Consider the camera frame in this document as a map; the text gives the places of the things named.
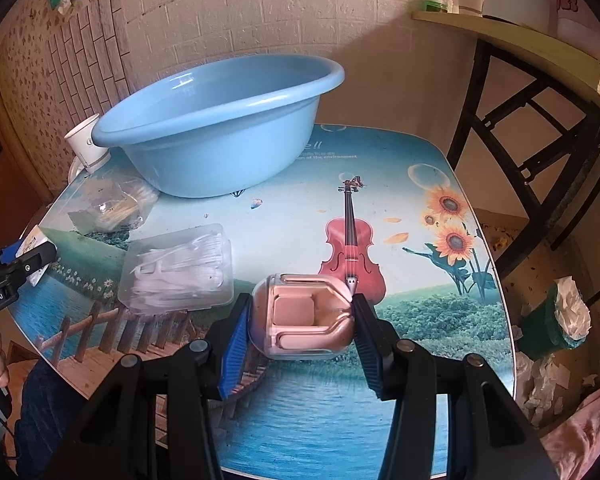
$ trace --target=wall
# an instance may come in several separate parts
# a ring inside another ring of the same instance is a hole
[[[347,79],[322,100],[319,120],[392,128],[436,141],[453,130],[455,117],[447,113],[446,102],[463,92],[473,42],[460,33],[413,22],[408,16],[414,1],[120,0],[119,14],[125,19],[115,23],[117,30],[126,28],[130,50],[124,79],[133,91],[168,73],[221,57],[320,54],[342,63]],[[18,0],[0,26],[0,90],[18,136],[55,192],[64,187],[72,160],[62,136],[82,115],[115,101],[109,96],[112,85],[107,99],[102,92],[94,98],[79,66],[65,73],[64,60],[54,64],[52,58],[58,38],[66,46],[72,20],[81,38],[84,9],[90,18],[90,6],[100,11],[101,2],[73,0],[74,7],[62,17],[48,8],[47,0]],[[116,32],[116,43],[119,40]],[[79,52],[79,40],[71,41]],[[118,51],[124,61],[119,44]],[[104,54],[117,59],[109,50]],[[91,69],[89,62],[86,69]],[[98,89],[100,78],[90,75]],[[100,75],[103,82],[110,76],[106,70]],[[63,77],[67,89],[61,86]],[[119,73],[112,83],[121,78]],[[86,92],[78,91],[82,86]],[[118,97],[124,96],[120,88],[115,90]]]
[[[72,127],[59,104],[48,40],[93,0],[73,0],[66,17],[48,0],[18,0],[0,24],[0,93],[13,127],[49,189],[59,193],[73,154],[63,136]]]
[[[93,0],[74,12],[49,37],[48,51],[49,77],[69,127],[129,96],[127,74],[133,70],[120,0]]]

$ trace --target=trash bin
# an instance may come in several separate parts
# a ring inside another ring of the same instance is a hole
[[[518,326],[522,330],[522,338],[518,339],[518,350],[536,361],[556,350],[577,348],[586,339],[572,339],[564,333],[555,319],[555,302],[558,287],[554,283],[549,289],[546,299],[528,316],[523,317]]]

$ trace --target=black cable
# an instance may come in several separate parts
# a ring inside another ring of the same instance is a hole
[[[13,443],[15,444],[16,442],[16,436],[13,434],[13,431],[10,430],[10,428],[7,425],[7,422],[2,420],[2,417],[0,416],[0,425],[7,430],[7,432],[11,435],[11,438],[13,439]],[[17,460],[20,458],[20,454],[16,454],[16,456],[8,456],[5,455],[4,456],[6,460]]]

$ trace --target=plastic container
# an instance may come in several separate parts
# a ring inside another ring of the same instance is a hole
[[[556,35],[600,61],[600,22],[584,0],[555,0]]]
[[[253,289],[249,337],[270,359],[330,359],[353,334],[351,293],[333,276],[272,274]]]
[[[555,319],[557,294],[558,288],[554,283],[544,302],[518,323],[522,330],[522,338],[517,341],[518,349],[533,361],[556,350],[577,348],[586,339],[572,339],[560,327]]]
[[[320,95],[344,80],[329,59],[261,54],[162,79],[109,110],[93,129],[121,146],[163,192],[203,198],[274,176],[302,152]]]
[[[129,245],[118,299],[136,314],[203,310],[233,298],[231,243],[220,224]]]
[[[88,206],[67,216],[81,235],[138,229],[154,208],[160,192],[138,176],[118,174],[83,186]]]
[[[421,0],[420,9],[427,12],[447,12],[448,6],[443,0]]]

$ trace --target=plastic bag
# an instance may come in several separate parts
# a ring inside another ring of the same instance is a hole
[[[111,233],[139,228],[160,196],[160,191],[136,176],[124,180],[95,180],[93,189],[86,189],[90,206],[71,211],[69,218],[82,235]]]
[[[231,243],[220,224],[129,245],[118,299],[136,314],[201,310],[233,298]]]
[[[582,301],[576,282],[571,276],[555,280],[558,295],[555,300],[555,319],[571,339],[583,339],[591,328],[591,316]]]

